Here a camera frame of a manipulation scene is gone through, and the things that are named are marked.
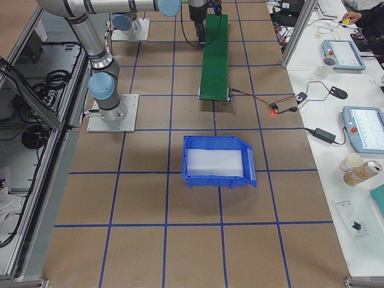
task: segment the blue plastic bin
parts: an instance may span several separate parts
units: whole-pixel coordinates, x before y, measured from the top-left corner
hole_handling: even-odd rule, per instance
[[[243,176],[218,175],[189,175],[187,171],[187,150],[240,150]],[[253,163],[252,146],[235,136],[184,136],[182,177],[188,187],[198,186],[228,186],[230,188],[252,185],[257,186]]]

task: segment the black adapter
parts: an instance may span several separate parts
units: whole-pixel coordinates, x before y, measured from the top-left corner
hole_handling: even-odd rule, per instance
[[[320,128],[316,128],[315,130],[307,129],[306,130],[311,133],[314,137],[319,138],[329,144],[335,143],[336,135],[333,135],[327,131],[324,131]]]

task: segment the paper cup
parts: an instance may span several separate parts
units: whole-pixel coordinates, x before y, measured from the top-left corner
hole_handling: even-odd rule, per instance
[[[316,76],[319,78],[325,78],[336,66],[336,60],[331,57],[323,58],[322,63],[316,69]]]
[[[363,165],[363,163],[363,159],[358,154],[351,153],[340,163],[339,168],[344,172],[348,172]]]

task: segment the yellow object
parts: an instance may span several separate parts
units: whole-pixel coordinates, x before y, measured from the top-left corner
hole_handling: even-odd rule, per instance
[[[349,18],[347,18],[347,19],[344,19],[343,20],[343,22],[341,23],[341,24],[343,24],[343,25],[349,25]]]

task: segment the white mounting plate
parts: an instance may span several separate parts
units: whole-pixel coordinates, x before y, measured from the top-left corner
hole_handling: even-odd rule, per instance
[[[137,42],[137,41],[147,41],[149,33],[149,19],[139,19],[139,22],[142,26],[140,33],[136,34],[134,37],[125,35],[120,30],[114,30],[112,32],[112,41],[113,42]]]
[[[100,115],[91,115],[87,127],[88,132],[134,132],[136,124],[137,107],[139,106],[139,94],[122,94],[121,101],[125,103],[128,108],[127,115],[121,121],[105,122]],[[98,105],[96,101],[92,109],[97,110]]]

